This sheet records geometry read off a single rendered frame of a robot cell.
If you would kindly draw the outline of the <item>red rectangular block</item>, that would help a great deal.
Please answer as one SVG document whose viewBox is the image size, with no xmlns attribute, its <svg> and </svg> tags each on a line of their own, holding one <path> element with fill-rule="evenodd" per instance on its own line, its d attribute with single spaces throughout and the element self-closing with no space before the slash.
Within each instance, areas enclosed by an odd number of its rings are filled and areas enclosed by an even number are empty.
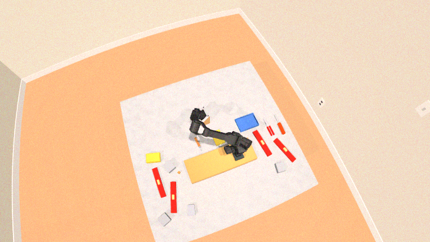
<svg viewBox="0 0 430 242">
<path fill-rule="evenodd" d="M 156 167 L 156 168 L 153 168 L 152 170 L 153 170 L 153 174 L 154 174 L 154 177 L 155 177 L 156 185 L 158 187 L 158 191 L 160 193 L 161 198 L 163 198 L 163 197 L 166 196 L 166 194 L 165 194 L 165 191 L 164 191 L 164 187 L 163 187 L 163 184 L 162 184 L 162 181 L 161 181 L 161 178 L 160 178 L 160 174 L 159 174 L 158 168 Z"/>
<path fill-rule="evenodd" d="M 289 160 L 291 162 L 295 161 L 296 158 L 294 157 L 294 155 L 292 155 L 292 153 L 276 138 L 276 140 L 274 141 L 275 145 L 277 145 L 279 147 L 279 149 L 286 155 L 287 158 L 289 158 Z"/>
<path fill-rule="evenodd" d="M 177 203 L 176 203 L 176 181 L 171 182 L 171 213 L 177 213 Z"/>
<path fill-rule="evenodd" d="M 259 132 L 256 130 L 253 132 L 255 138 L 258 140 L 261 148 L 263 149 L 263 151 L 265 152 L 265 154 L 268 156 L 272 155 L 272 152 L 270 151 L 270 149 L 267 147 L 266 143 L 264 142 L 263 138 L 261 137 L 261 135 L 259 134 Z"/>
</svg>

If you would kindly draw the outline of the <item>blue tray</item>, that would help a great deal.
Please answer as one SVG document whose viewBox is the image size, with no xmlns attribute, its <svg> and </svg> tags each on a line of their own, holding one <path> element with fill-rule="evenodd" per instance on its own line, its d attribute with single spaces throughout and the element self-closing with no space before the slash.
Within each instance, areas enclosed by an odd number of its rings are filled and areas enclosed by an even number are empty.
<svg viewBox="0 0 430 242">
<path fill-rule="evenodd" d="M 259 123 L 253 113 L 235 119 L 240 132 L 247 131 L 259 126 Z"/>
</svg>

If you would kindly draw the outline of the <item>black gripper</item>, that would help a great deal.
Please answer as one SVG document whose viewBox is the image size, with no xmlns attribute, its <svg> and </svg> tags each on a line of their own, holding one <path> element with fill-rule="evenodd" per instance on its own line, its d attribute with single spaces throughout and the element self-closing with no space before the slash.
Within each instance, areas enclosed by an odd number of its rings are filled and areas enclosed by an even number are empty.
<svg viewBox="0 0 430 242">
<path fill-rule="evenodd" d="M 236 153 L 235 149 L 236 149 L 235 146 L 227 145 L 224 147 L 226 154 Z"/>
</svg>

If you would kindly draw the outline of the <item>orange-handled awl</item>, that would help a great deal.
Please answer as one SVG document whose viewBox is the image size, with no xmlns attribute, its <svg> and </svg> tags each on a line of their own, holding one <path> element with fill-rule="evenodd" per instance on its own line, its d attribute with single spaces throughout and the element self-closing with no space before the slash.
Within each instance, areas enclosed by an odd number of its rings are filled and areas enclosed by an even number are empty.
<svg viewBox="0 0 430 242">
<path fill-rule="evenodd" d="M 278 121 L 277 121 L 278 122 Z M 283 126 L 281 125 L 281 123 L 279 123 L 278 122 L 278 127 L 279 127 L 279 129 L 281 130 L 281 132 L 282 132 L 282 135 L 284 135 L 285 134 L 285 131 L 284 131 L 284 129 L 283 129 Z"/>
</svg>

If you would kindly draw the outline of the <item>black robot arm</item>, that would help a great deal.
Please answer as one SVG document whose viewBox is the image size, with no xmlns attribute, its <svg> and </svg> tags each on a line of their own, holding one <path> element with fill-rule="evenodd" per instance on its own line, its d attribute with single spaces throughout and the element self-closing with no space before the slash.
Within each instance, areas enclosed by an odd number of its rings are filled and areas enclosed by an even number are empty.
<svg viewBox="0 0 430 242">
<path fill-rule="evenodd" d="M 247 149 L 251 146 L 252 141 L 243 137 L 240 133 L 232 131 L 232 132 L 219 132 L 206 127 L 204 122 L 200 121 L 206 117 L 206 113 L 204 110 L 200 110 L 198 108 L 194 108 L 190 115 L 191 126 L 189 131 L 195 135 L 202 135 L 204 137 L 212 137 L 219 140 L 224 140 L 228 144 L 235 146 L 238 151 L 238 154 L 242 154 L 247 151 Z M 199 120 L 200 119 L 200 120 Z M 200 125 L 204 128 L 203 133 L 199 134 L 198 130 Z"/>
</svg>

